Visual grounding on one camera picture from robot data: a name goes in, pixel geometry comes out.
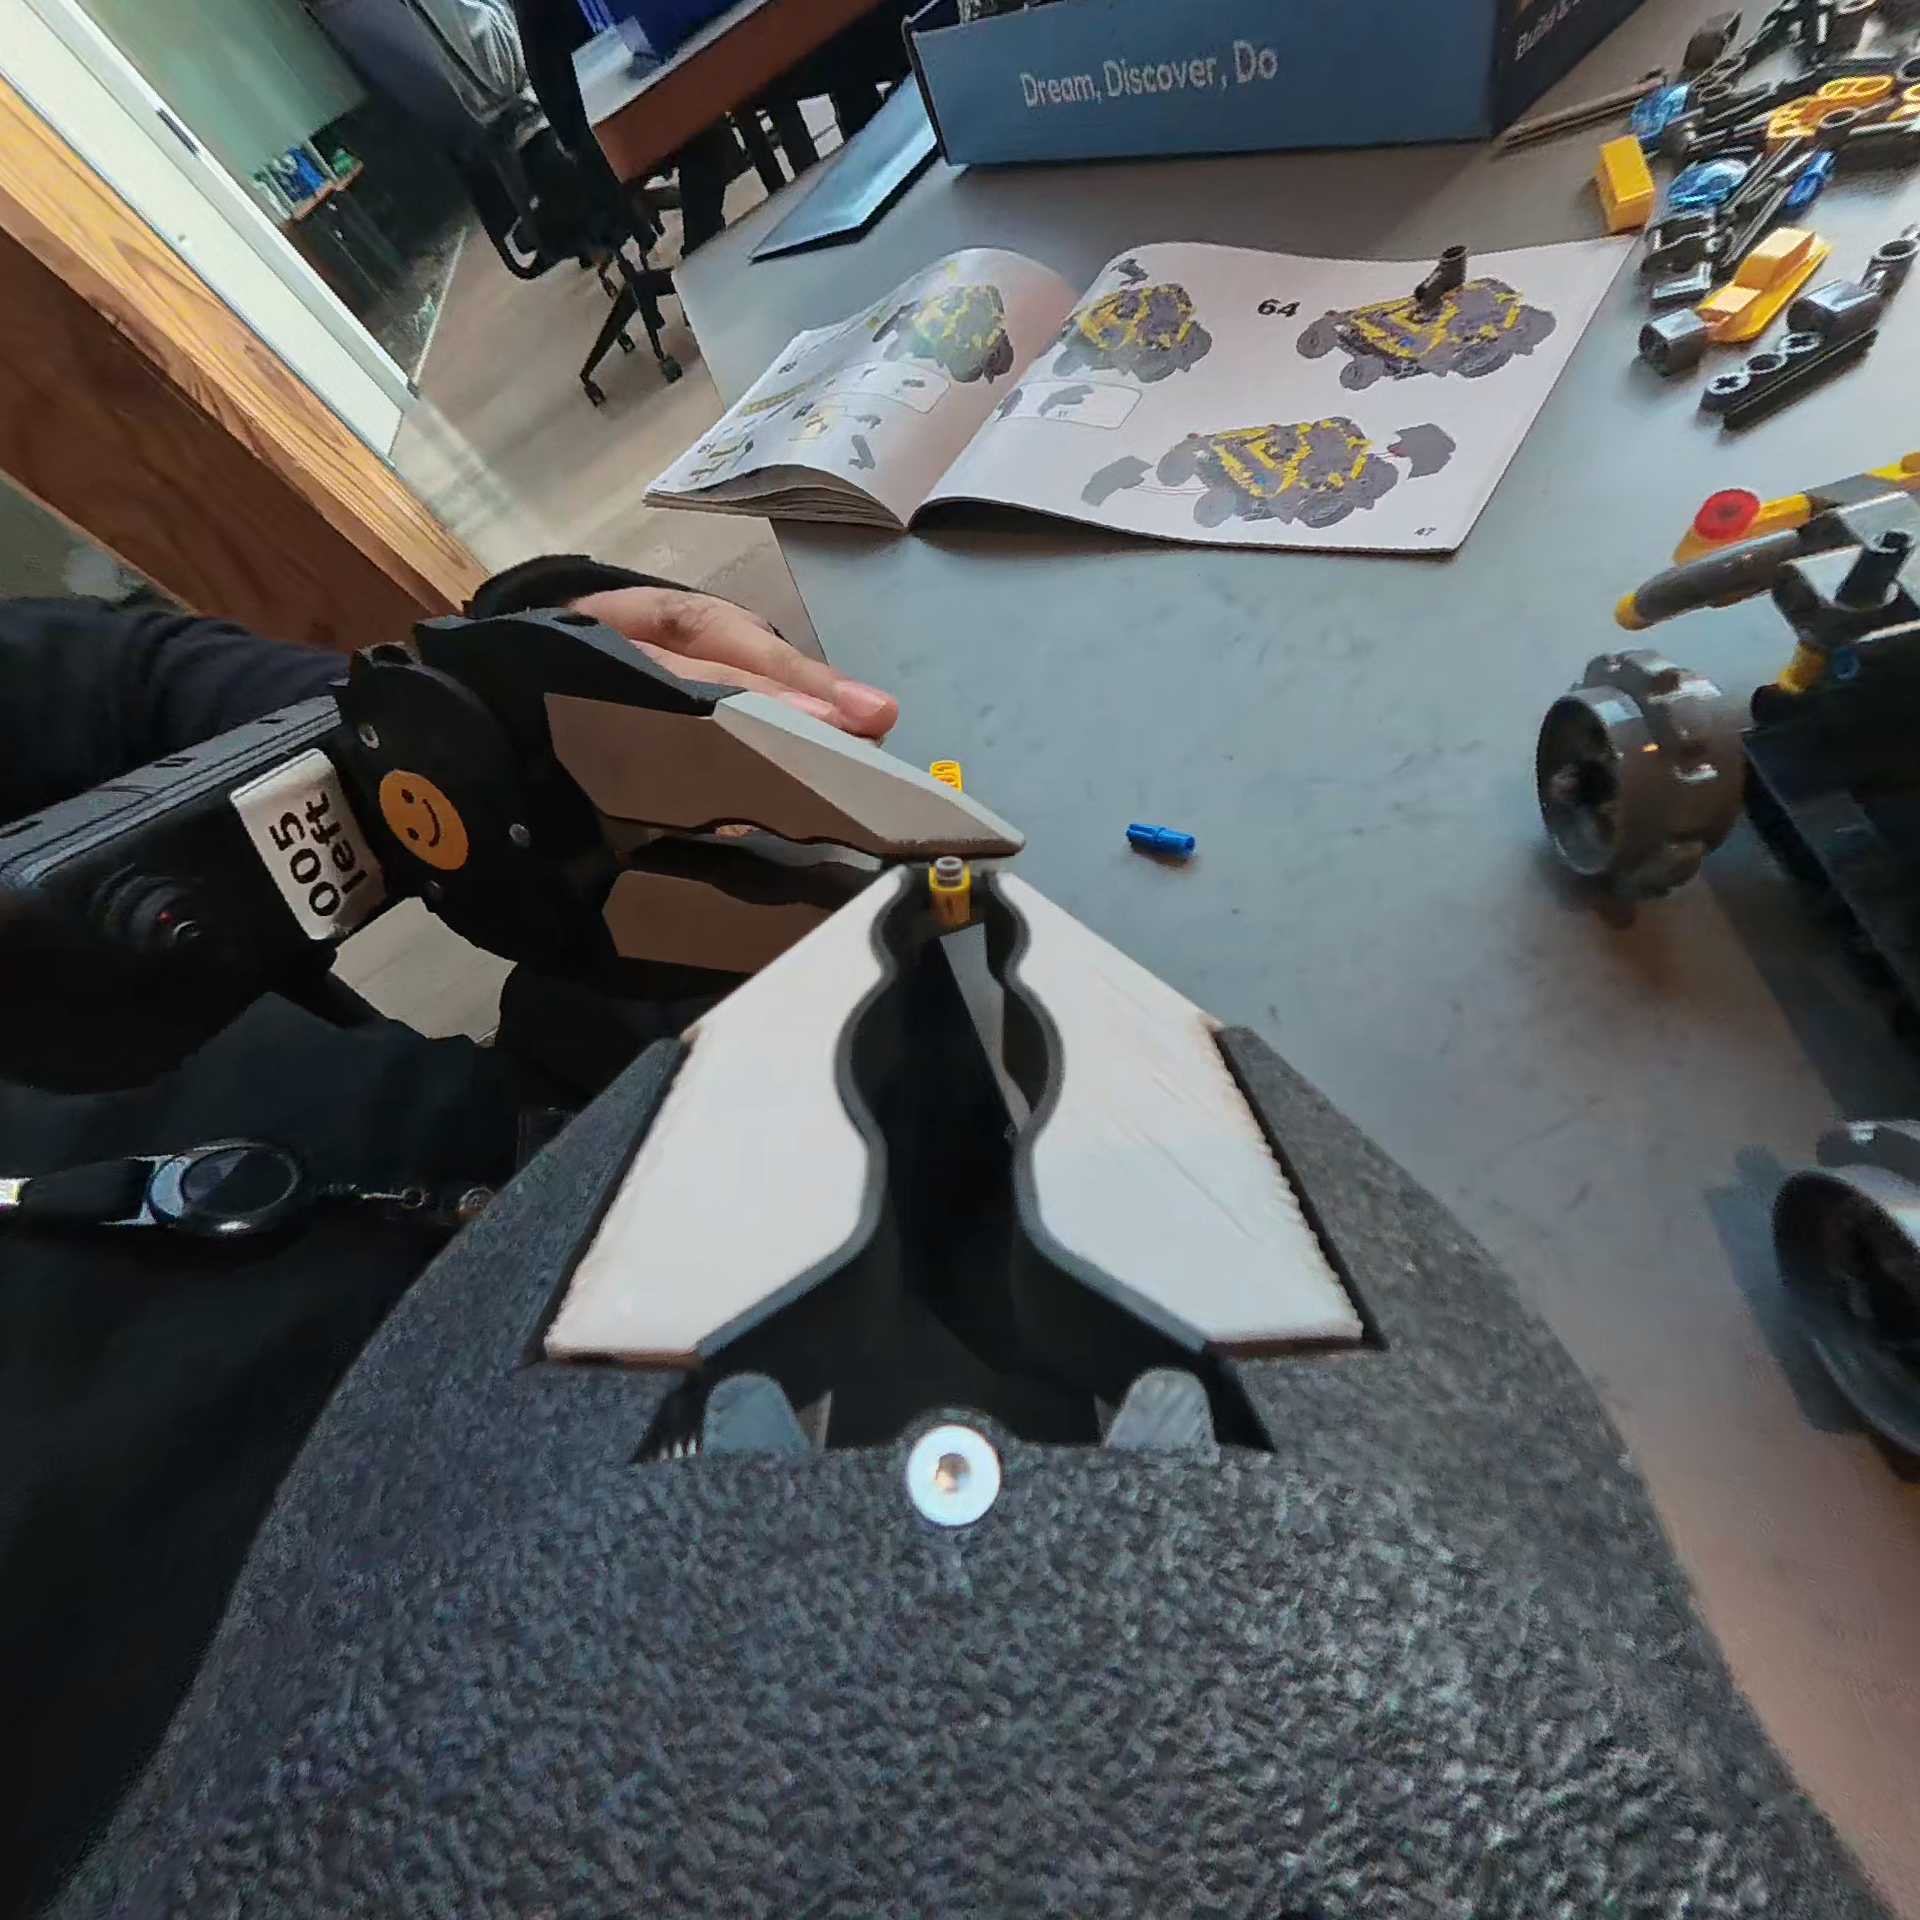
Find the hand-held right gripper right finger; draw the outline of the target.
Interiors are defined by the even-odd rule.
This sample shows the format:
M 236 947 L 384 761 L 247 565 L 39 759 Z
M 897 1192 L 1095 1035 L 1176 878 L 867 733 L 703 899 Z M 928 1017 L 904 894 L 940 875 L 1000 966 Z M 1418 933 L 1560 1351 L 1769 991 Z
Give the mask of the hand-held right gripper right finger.
M 1021 1359 L 1116 1409 L 1151 1371 L 1242 1413 L 1243 1361 L 1364 1351 L 1364 1314 L 1219 1021 L 1011 874 L 981 883 Z

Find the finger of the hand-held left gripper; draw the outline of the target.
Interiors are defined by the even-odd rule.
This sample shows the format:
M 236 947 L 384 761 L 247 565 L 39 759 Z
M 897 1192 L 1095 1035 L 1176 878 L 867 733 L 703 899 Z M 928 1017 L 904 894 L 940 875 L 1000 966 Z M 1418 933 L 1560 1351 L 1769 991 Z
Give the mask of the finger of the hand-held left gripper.
M 549 693 L 551 749 L 611 822 L 708 832 L 751 826 L 863 856 L 1016 857 L 991 807 L 789 705 L 740 691 L 705 714 Z
M 763 970 L 879 875 L 843 857 L 635 856 L 612 878 L 602 921 L 629 962 Z

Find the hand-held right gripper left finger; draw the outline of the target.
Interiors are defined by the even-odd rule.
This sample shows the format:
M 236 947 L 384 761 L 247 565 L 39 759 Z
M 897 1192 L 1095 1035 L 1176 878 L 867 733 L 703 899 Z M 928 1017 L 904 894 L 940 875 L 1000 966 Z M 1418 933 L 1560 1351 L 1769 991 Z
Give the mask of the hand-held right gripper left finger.
M 839 1078 L 908 880 L 879 875 L 684 1035 L 546 1326 L 549 1361 L 713 1362 L 873 1230 L 871 1126 Z

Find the yellow brick toy car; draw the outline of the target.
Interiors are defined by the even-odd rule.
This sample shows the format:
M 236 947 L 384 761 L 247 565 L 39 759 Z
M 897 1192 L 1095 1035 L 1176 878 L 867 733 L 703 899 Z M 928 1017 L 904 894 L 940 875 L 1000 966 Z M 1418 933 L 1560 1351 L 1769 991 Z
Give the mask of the yellow brick toy car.
M 1627 633 L 1765 598 L 1793 653 L 1746 710 L 1672 658 L 1595 656 L 1544 717 L 1533 786 L 1593 893 L 1668 897 L 1749 822 L 1823 907 L 1889 1023 L 1919 1015 L 1919 455 L 1824 488 L 1711 497 Z M 1916 1118 L 1848 1120 L 1771 1205 L 1771 1249 L 1823 1371 L 1881 1445 L 1919 1455 Z

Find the person's left forearm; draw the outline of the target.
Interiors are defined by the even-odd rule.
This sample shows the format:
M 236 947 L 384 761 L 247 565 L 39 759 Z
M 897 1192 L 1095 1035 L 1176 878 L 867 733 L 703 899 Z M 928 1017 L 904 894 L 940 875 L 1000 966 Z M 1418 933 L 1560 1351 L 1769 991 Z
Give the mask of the person's left forearm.
M 2 603 L 2 818 L 71 800 L 340 674 L 322 647 L 99 598 Z

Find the grey desk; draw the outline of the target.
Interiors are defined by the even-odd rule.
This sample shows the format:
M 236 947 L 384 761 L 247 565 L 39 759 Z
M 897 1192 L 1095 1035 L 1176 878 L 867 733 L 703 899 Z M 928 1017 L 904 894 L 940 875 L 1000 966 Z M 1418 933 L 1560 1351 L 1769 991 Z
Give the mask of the grey desk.
M 1383 1257 L 1388 1351 L 1252 1385 L 1273 1457 L 1007 1463 L 946 1539 L 899 1470 L 751 1499 L 770 1623 L 712 1657 L 796 1733 L 722 1761 L 720 1914 L 1916 1915 L 1916 1479 L 1769 1261 L 1778 1169 L 1914 1065 L 1737 838 L 1608 920 L 1548 870 L 1541 710 L 1721 478 L 1914 443 L 1916 315 L 1728 455 L 1618 283 L 1453 560 L 960 520 L 783 535 L 828 654 L 1018 822 L 1018 874 L 1282 1073 Z M 1196 838 L 1187 864 L 1129 824 Z

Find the person's left hand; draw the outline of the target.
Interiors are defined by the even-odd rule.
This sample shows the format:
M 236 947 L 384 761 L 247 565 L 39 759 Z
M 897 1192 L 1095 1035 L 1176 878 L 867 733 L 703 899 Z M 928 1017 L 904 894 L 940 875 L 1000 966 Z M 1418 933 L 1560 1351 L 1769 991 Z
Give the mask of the person's left hand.
M 728 599 L 661 586 L 621 586 L 569 601 L 684 681 L 744 688 L 834 729 L 883 743 L 899 702 L 789 646 L 765 621 Z

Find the metal key clip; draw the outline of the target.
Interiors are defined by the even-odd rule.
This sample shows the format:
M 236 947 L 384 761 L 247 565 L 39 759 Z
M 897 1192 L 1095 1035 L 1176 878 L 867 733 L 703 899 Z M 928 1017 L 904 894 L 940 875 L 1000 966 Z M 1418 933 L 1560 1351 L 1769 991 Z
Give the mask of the metal key clip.
M 276 1143 L 219 1141 L 151 1165 L 136 1227 L 202 1242 L 268 1240 L 317 1215 L 352 1211 L 400 1225 L 459 1230 L 496 1201 L 487 1185 L 369 1186 L 312 1174 Z

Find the person's dark clothing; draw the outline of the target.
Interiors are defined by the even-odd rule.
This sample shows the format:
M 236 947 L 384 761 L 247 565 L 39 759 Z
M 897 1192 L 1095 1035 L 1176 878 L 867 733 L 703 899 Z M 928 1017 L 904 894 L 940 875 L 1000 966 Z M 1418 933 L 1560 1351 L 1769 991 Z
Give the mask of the person's dark clothing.
M 144 1089 L 5 1083 L 5 1174 L 242 1137 L 322 1185 L 458 1199 L 584 1104 L 506 1047 L 263 999 Z M 445 1235 L 378 1207 L 239 1246 L 5 1230 L 5 1915 L 53 1899 L 144 1770 L 280 1479 Z

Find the open instruction booklet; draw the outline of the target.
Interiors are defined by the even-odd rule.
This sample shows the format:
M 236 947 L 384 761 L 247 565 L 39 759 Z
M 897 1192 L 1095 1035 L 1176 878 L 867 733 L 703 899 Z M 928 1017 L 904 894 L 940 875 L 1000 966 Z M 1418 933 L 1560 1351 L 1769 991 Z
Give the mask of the open instruction booklet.
M 1497 491 L 1627 242 L 1436 262 L 1147 245 L 1087 291 L 936 258 L 799 334 L 648 490 L 661 511 L 871 526 L 1028 513 L 1107 535 L 1449 557 Z

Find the dark blue flat folder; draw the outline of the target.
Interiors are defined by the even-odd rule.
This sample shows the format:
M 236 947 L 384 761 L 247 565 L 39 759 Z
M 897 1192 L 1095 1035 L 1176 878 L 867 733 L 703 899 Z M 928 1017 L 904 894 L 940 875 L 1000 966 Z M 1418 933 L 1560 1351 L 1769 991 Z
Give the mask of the dark blue flat folder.
M 775 198 L 779 219 L 751 262 L 834 250 L 868 234 L 940 157 L 922 85 L 905 81 L 868 127 Z

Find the black office chair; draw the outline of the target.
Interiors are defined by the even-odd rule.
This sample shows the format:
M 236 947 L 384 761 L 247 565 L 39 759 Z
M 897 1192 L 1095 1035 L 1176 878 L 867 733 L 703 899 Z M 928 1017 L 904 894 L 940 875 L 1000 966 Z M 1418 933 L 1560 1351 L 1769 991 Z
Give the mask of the black office chair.
M 520 282 L 537 282 L 568 262 L 602 280 L 611 309 L 580 369 L 592 408 L 608 402 L 594 378 L 607 358 L 635 350 L 633 322 L 645 329 L 663 382 L 679 382 L 682 361 L 663 342 L 663 299 L 675 295 L 675 282 L 652 262 L 659 229 L 615 181 L 586 127 L 579 88 L 540 89 L 515 6 L 458 6 L 456 16 L 484 105 L 453 169 L 496 257 Z

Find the blue cardboard kit box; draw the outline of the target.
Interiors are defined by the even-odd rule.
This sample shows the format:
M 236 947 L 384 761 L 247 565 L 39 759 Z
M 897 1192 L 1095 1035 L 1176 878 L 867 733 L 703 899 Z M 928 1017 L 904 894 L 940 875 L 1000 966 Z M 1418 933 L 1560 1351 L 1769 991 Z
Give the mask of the blue cardboard kit box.
M 927 6 L 948 165 L 1431 146 L 1504 131 L 1637 2 Z

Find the pile of small brick parts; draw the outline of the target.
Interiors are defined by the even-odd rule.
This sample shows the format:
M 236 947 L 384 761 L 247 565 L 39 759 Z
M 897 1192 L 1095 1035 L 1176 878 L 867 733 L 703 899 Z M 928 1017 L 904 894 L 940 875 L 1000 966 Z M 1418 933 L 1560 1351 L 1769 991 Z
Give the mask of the pile of small brick parts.
M 1743 438 L 1880 347 L 1916 286 L 1916 6 L 1720 7 L 1626 123 L 1637 371 Z

